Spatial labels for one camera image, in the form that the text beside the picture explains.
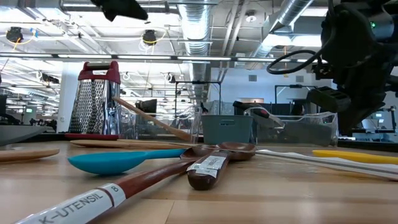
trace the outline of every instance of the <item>wooden spoon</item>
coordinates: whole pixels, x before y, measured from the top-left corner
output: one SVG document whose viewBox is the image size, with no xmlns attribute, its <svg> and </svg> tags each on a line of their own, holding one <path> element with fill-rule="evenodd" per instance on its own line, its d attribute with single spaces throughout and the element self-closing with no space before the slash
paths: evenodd
<svg viewBox="0 0 398 224">
<path fill-rule="evenodd" d="M 0 151 L 0 162 L 24 161 L 40 159 L 53 156 L 60 152 L 60 149 L 21 149 Z"/>
<path fill-rule="evenodd" d="M 114 97 L 113 100 L 118 102 L 120 105 L 123 105 L 127 109 L 134 111 L 136 114 L 141 115 L 143 118 L 145 118 L 145 119 L 147 119 L 149 121 L 152 121 L 156 125 L 158 125 L 158 126 L 164 128 L 164 129 L 170 131 L 176 137 L 178 137 L 178 138 L 180 138 L 182 140 L 185 140 L 185 141 L 191 141 L 192 135 L 190 135 L 190 134 L 188 134 L 188 133 L 186 133 L 184 131 L 181 131 L 181 130 L 179 130 L 177 128 L 170 127 L 169 125 L 167 125 L 167 124 L 157 120 L 156 118 L 146 114 L 145 112 L 143 112 L 142 110 L 140 110 L 140 109 L 136 108 L 135 106 L 129 104 L 128 102 L 120 99 L 119 97 Z"/>
<path fill-rule="evenodd" d="M 214 149 L 234 149 L 240 151 L 256 150 L 253 144 L 224 142 Z M 245 161 L 254 156 L 254 153 L 219 151 L 202 157 L 188 168 L 188 181 L 195 190 L 210 190 L 222 178 L 228 162 Z"/>
<path fill-rule="evenodd" d="M 145 190 L 146 188 L 170 177 L 181 174 L 199 157 L 210 153 L 211 149 L 194 147 L 186 150 L 178 162 L 139 174 L 130 174 L 114 183 L 85 192 L 17 222 L 28 223 L 87 223 L 110 208 L 117 207 L 125 199 Z M 73 213 L 65 209 L 73 205 Z"/>
<path fill-rule="evenodd" d="M 70 143 L 85 147 L 129 148 L 129 149 L 175 149 L 191 146 L 167 144 L 164 142 L 131 142 L 131 141 L 102 141 L 102 140 L 72 140 Z"/>
</svg>

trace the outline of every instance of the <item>clear plastic container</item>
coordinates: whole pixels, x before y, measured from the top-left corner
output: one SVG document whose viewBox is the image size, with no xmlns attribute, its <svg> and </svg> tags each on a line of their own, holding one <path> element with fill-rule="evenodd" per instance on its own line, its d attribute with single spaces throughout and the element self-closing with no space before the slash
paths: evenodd
<svg viewBox="0 0 398 224">
<path fill-rule="evenodd" d="M 180 129 L 192 135 L 191 143 L 197 143 L 200 129 L 201 108 L 191 106 L 182 113 L 147 113 L 155 119 L 169 125 L 170 127 Z M 142 116 L 122 106 L 122 120 L 120 139 L 142 139 L 142 140 L 168 140 L 180 141 L 162 127 L 155 125 L 152 121 L 144 119 Z"/>
<path fill-rule="evenodd" d="M 337 114 L 324 112 L 304 116 L 278 116 L 270 114 L 263 118 L 250 108 L 244 114 L 254 118 L 251 142 L 254 144 L 300 145 L 300 146 L 337 146 Z"/>
</svg>

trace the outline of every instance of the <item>teal plastic bin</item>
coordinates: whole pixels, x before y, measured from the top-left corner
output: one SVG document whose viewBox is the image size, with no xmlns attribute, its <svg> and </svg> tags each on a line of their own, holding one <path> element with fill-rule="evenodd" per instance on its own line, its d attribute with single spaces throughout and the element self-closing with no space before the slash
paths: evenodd
<svg viewBox="0 0 398 224">
<path fill-rule="evenodd" d="M 243 115 L 202 115 L 205 144 L 248 143 L 253 117 Z"/>
</svg>

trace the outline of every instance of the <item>sticker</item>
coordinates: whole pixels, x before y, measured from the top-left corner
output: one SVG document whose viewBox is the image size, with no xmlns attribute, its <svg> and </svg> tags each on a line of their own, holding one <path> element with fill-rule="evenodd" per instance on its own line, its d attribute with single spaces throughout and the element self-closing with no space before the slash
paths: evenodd
<svg viewBox="0 0 398 224">
<path fill-rule="evenodd" d="M 102 190 L 91 190 L 52 208 L 28 216 L 17 224 L 87 223 L 112 207 L 112 201 Z"/>
<path fill-rule="evenodd" d="M 218 170 L 214 170 L 214 169 L 197 169 L 195 171 L 197 174 L 205 174 L 205 175 L 210 175 L 214 178 L 217 178 L 217 172 Z"/>
<path fill-rule="evenodd" d="M 195 173 L 197 174 L 211 175 L 217 178 L 217 171 L 221 169 L 225 159 L 222 156 L 209 156 L 201 164 L 192 164 L 187 171 L 196 170 Z"/>
<path fill-rule="evenodd" d="M 220 169 L 223 166 L 225 157 L 222 156 L 209 156 L 201 164 L 200 167 L 207 169 Z"/>
<path fill-rule="evenodd" d="M 99 188 L 107 190 L 112 195 L 115 207 L 120 205 L 126 199 L 123 189 L 117 184 L 109 183 L 102 185 Z"/>
</svg>

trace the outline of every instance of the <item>desk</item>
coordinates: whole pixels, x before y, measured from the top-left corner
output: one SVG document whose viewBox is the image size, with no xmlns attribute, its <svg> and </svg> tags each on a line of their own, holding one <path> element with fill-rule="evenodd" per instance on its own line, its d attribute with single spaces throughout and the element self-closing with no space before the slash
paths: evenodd
<svg viewBox="0 0 398 224">
<path fill-rule="evenodd" d="M 37 161 L 0 164 L 0 223 L 18 221 L 119 178 L 84 173 L 67 161 L 68 156 L 106 149 L 77 147 L 69 142 L 24 143 L 12 147 L 59 147 L 61 151 Z M 303 154 L 310 154 L 312 150 L 308 147 L 267 148 Z M 176 160 L 148 160 L 129 173 Z M 193 190 L 186 175 L 171 177 L 93 223 L 397 223 L 397 190 L 398 183 L 370 175 L 255 156 L 251 161 L 230 164 L 224 179 L 211 191 Z"/>
</svg>

